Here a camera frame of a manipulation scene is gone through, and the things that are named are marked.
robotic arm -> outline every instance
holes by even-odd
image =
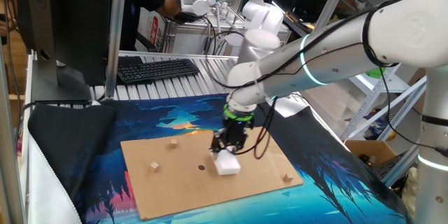
[[[428,88],[423,110],[416,223],[446,223],[448,219],[448,0],[401,0],[342,25],[284,66],[332,25],[282,48],[268,31],[247,31],[239,63],[227,84],[235,87],[227,98],[219,144],[244,147],[244,127],[252,127],[256,104],[356,76],[379,63],[403,63],[427,70]],[[374,53],[365,49],[369,46]],[[276,74],[272,72],[283,67]],[[262,76],[270,76],[263,81]]]

black keyboard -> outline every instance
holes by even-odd
[[[189,59],[175,59],[118,67],[118,76],[124,84],[197,73],[199,73],[199,69]]]

black shirt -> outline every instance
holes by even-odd
[[[125,0],[120,50],[136,50],[137,29],[140,21],[140,8],[155,11],[162,7],[165,0]]]

monitor stand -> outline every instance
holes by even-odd
[[[81,73],[56,65],[52,5],[55,0],[29,0],[36,42],[31,99],[33,102],[90,101],[90,88]]]
[[[39,68],[37,60],[33,61],[31,82],[31,100],[33,102],[86,102],[92,100],[89,85],[85,84],[82,73],[68,66],[58,67],[55,62],[55,79],[48,81],[48,75]]]

small wooden cube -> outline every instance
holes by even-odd
[[[294,179],[294,177],[291,174],[285,174],[285,176],[283,177],[283,180],[285,182],[291,182],[293,179]]]
[[[171,139],[171,141],[169,142],[169,147],[176,148],[177,147],[177,140]]]
[[[149,166],[149,169],[150,169],[152,172],[156,172],[156,171],[159,169],[159,164],[156,163],[156,162],[153,162],[153,163]]]

